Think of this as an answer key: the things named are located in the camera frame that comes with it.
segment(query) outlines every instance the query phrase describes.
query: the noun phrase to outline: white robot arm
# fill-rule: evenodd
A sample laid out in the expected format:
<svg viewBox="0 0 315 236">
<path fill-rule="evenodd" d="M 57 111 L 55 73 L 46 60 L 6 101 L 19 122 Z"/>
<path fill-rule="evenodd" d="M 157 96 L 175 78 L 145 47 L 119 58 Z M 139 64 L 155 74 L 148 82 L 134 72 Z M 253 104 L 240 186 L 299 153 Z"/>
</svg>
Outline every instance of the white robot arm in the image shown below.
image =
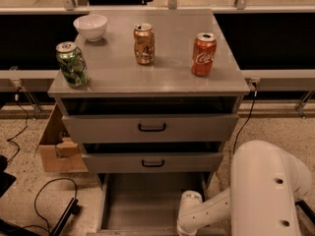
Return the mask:
<svg viewBox="0 0 315 236">
<path fill-rule="evenodd" d="M 231 218 L 232 235 L 300 236 L 294 202 L 311 184 L 311 173 L 298 158 L 266 142 L 248 142 L 233 157 L 230 188 L 204 203 L 197 192 L 183 193 L 177 232 L 194 236 Z"/>
</svg>

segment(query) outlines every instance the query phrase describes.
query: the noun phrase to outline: black handle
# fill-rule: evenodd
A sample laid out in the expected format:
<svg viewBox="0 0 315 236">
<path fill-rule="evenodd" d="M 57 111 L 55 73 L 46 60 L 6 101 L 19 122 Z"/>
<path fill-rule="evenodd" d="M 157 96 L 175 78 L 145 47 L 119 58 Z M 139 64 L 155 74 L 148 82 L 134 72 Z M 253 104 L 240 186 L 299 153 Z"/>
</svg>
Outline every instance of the black handle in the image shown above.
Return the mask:
<svg viewBox="0 0 315 236">
<path fill-rule="evenodd" d="M 163 126 L 160 128 L 144 128 L 141 123 L 138 124 L 138 130 L 141 132 L 162 132 L 166 129 L 166 124 L 163 123 Z"/>
<path fill-rule="evenodd" d="M 165 161 L 162 160 L 159 163 L 152 163 L 152 162 L 147 162 L 145 160 L 142 160 L 142 166 L 147 167 L 147 168 L 158 168 L 158 167 L 163 167 L 165 164 Z"/>
</svg>

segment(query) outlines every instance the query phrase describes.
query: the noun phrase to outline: drawer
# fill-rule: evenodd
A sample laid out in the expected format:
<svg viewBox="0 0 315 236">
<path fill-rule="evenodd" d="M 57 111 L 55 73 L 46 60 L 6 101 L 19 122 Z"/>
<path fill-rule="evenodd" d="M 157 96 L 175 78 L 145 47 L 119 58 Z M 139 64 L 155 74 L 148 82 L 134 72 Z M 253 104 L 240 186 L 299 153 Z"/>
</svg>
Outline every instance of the drawer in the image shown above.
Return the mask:
<svg viewBox="0 0 315 236">
<path fill-rule="evenodd" d="M 221 160 L 221 152 L 83 154 L 92 173 L 214 172 Z"/>
<path fill-rule="evenodd" d="M 75 143 L 227 141 L 237 114 L 64 116 Z"/>
</svg>

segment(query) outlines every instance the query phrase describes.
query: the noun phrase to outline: can logo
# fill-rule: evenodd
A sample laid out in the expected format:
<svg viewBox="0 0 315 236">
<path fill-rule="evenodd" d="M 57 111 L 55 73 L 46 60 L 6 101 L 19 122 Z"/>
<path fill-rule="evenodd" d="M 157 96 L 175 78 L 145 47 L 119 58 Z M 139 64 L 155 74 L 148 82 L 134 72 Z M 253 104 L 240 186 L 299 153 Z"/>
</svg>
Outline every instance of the can logo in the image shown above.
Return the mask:
<svg viewBox="0 0 315 236">
<path fill-rule="evenodd" d="M 202 52 L 196 58 L 196 63 L 199 65 L 207 64 L 215 59 L 215 52 L 207 53 Z"/>
</svg>

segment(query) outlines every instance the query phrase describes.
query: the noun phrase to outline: cabinet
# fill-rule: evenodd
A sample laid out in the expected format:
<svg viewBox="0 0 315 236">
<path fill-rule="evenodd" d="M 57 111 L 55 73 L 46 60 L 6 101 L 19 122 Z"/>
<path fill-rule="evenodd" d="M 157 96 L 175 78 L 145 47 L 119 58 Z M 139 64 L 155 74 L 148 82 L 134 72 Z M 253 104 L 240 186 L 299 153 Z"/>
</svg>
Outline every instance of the cabinet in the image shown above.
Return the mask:
<svg viewBox="0 0 315 236">
<path fill-rule="evenodd" d="M 249 88 L 208 9 L 102 10 L 104 39 L 77 44 L 90 81 L 70 88 L 61 72 L 49 95 L 103 189 L 100 235 L 173 235 L 181 192 L 202 191 L 218 169 Z M 133 28 L 156 31 L 156 60 L 138 65 Z M 190 72 L 197 33 L 212 31 L 217 56 L 208 77 Z"/>
</svg>

